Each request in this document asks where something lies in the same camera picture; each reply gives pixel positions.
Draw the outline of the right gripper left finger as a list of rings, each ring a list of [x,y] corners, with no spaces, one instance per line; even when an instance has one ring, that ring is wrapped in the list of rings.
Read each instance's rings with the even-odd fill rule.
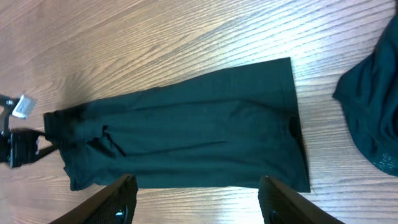
[[[138,186],[133,175],[123,175],[50,224],[131,224]]]

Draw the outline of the dark navy shirt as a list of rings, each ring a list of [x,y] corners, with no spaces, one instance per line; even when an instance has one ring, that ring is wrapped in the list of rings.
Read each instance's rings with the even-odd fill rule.
[[[397,175],[397,17],[374,51],[338,80],[334,99],[343,109],[359,152],[376,168]]]

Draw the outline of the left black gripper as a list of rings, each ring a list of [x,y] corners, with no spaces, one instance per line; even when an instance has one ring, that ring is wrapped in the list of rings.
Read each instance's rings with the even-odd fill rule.
[[[38,140],[45,134],[32,129],[17,129],[1,133],[1,163],[10,168],[31,164],[58,149],[51,145],[38,150]]]

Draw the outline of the black t-shirt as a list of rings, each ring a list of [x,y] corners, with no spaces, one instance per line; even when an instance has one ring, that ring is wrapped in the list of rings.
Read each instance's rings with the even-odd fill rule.
[[[271,176],[310,191],[289,58],[46,113],[44,130],[73,191],[124,174],[144,189],[256,188]]]

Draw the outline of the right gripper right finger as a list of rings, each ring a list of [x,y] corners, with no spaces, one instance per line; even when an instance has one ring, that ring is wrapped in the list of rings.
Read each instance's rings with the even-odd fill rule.
[[[265,224],[342,224],[273,177],[261,177],[258,200]]]

